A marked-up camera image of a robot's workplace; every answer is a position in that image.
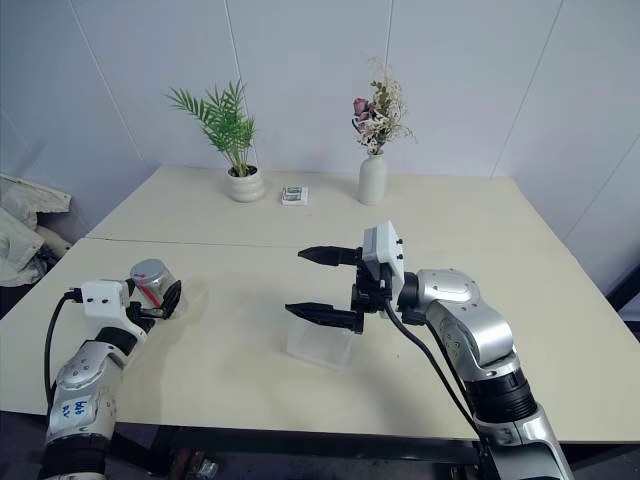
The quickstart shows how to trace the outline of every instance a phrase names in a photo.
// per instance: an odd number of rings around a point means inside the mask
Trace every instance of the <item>silver can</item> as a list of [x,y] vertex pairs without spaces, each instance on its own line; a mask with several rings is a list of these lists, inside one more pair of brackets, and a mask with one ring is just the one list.
[[138,290],[155,308],[162,305],[165,292],[176,282],[164,262],[157,258],[136,263],[129,273]]

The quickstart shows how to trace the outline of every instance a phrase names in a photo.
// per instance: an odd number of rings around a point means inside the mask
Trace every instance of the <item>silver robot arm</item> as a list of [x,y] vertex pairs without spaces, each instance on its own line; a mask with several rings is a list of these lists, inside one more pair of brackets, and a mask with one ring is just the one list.
[[180,282],[165,292],[161,308],[130,302],[132,281],[96,280],[81,287],[85,316],[100,333],[85,341],[56,377],[39,479],[104,480],[105,457],[116,424],[116,394],[126,366],[156,318],[178,303]]
[[573,479],[522,373],[511,329],[483,301],[475,281],[453,269],[406,273],[405,280],[405,288],[417,285],[410,308],[435,328],[464,382],[474,423],[499,478]]
[[[469,421],[480,436],[483,478],[573,480],[544,410],[522,373],[511,329],[482,300],[475,281],[453,269],[405,272],[403,241],[391,222],[368,229],[361,248],[312,247],[298,255],[322,265],[354,265],[356,282],[349,311],[300,303],[286,305],[291,313],[319,325],[362,333],[365,313],[386,312],[405,336],[427,352],[402,323],[432,327],[460,380],[472,414]],[[396,303],[402,323],[392,307]],[[430,352],[428,356],[435,362]]]

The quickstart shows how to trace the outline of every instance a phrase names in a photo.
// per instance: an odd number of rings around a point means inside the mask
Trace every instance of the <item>transparent plastic box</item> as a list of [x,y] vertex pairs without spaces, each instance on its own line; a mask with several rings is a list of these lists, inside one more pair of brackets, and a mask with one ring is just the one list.
[[286,351],[316,365],[343,370],[351,360],[356,334],[344,328],[320,326],[293,318]]

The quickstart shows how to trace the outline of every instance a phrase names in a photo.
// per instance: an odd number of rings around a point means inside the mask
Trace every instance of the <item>beige tabletop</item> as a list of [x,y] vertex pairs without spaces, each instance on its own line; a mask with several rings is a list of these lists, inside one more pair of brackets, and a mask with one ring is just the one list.
[[[245,205],[224,196],[216,172],[156,172],[0,321],[0,409],[44,412],[44,336],[68,287],[123,278],[158,257],[184,281],[189,308],[152,330],[128,368],[120,420],[473,438],[426,358],[388,321],[367,318],[342,372],[284,352],[301,320],[283,305],[347,308],[355,273],[297,250],[356,247],[364,228],[390,219],[407,270],[463,270],[505,316],[559,440],[640,441],[637,341],[511,179],[392,177],[378,207],[357,203],[352,176],[269,173],[267,182],[267,197]],[[279,205],[291,184],[310,187],[309,206]],[[52,369],[97,330],[66,305]]]

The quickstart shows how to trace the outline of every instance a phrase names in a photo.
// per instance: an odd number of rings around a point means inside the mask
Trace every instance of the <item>white ceramic pot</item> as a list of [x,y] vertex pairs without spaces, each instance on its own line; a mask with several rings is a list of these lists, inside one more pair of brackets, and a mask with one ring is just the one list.
[[249,165],[250,174],[246,177],[236,177],[233,170],[227,170],[229,196],[236,202],[254,202],[264,196],[264,182],[257,167]]
[[358,199],[365,205],[377,205],[384,200],[387,189],[387,162],[383,152],[369,155],[360,165]]

